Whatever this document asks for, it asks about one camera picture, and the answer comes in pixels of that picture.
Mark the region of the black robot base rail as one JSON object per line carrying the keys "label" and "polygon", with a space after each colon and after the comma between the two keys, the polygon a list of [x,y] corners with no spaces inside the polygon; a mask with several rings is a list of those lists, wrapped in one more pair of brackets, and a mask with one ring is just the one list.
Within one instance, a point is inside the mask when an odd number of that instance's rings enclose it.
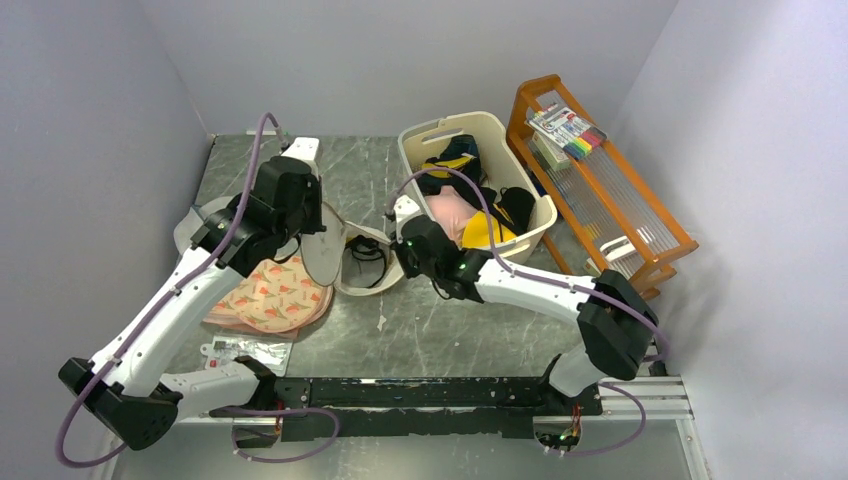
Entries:
{"label": "black robot base rail", "polygon": [[531,439],[542,418],[602,412],[592,385],[574,397],[546,377],[298,378],[277,381],[269,411],[282,407],[279,439],[497,434]]}

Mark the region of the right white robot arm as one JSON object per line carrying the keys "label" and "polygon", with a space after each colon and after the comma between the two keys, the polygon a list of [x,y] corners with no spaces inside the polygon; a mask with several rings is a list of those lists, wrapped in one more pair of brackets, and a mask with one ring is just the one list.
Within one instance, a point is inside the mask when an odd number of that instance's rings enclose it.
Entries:
{"label": "right white robot arm", "polygon": [[565,413],[605,378],[634,379],[648,355],[658,320],[616,271],[563,275],[461,249],[426,215],[399,220],[392,247],[406,277],[427,277],[445,298],[516,306],[578,328],[579,345],[553,361],[539,389],[550,413]]}

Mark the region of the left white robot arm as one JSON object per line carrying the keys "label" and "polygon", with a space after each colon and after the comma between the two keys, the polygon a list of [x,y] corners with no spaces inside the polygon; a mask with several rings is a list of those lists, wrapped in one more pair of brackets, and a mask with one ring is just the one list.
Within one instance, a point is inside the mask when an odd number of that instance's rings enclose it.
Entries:
{"label": "left white robot arm", "polygon": [[324,231],[316,163],[275,156],[252,189],[209,213],[168,284],[107,347],[69,359],[60,380],[132,450],[143,450],[178,421],[229,407],[261,416],[277,400],[276,375],[241,356],[216,369],[167,375],[185,339],[211,309],[290,240]]}

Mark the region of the white mesh laundry bag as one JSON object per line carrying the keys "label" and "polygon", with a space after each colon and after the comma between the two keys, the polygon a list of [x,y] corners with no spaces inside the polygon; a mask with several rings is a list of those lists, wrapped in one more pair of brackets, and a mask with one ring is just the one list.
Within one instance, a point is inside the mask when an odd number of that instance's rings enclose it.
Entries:
{"label": "white mesh laundry bag", "polygon": [[300,256],[309,277],[352,297],[375,296],[403,278],[390,240],[380,230],[355,224],[328,203],[321,205],[324,230],[301,237]]}

